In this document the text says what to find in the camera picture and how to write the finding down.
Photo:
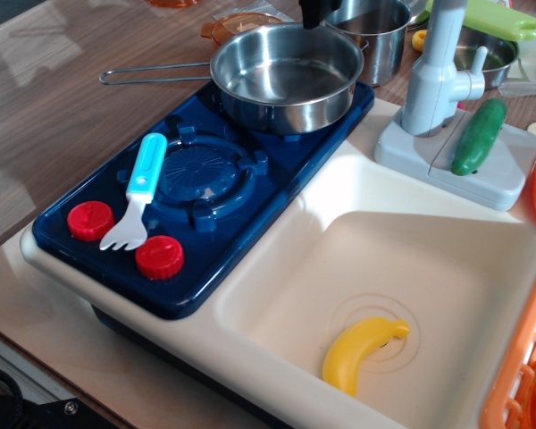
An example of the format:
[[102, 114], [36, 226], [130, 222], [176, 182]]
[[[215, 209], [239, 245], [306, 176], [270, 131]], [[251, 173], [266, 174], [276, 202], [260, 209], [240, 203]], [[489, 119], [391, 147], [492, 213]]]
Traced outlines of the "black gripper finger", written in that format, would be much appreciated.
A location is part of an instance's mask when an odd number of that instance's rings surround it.
[[300, 0], [302, 23], [305, 29], [314, 29], [341, 7], [341, 0]]

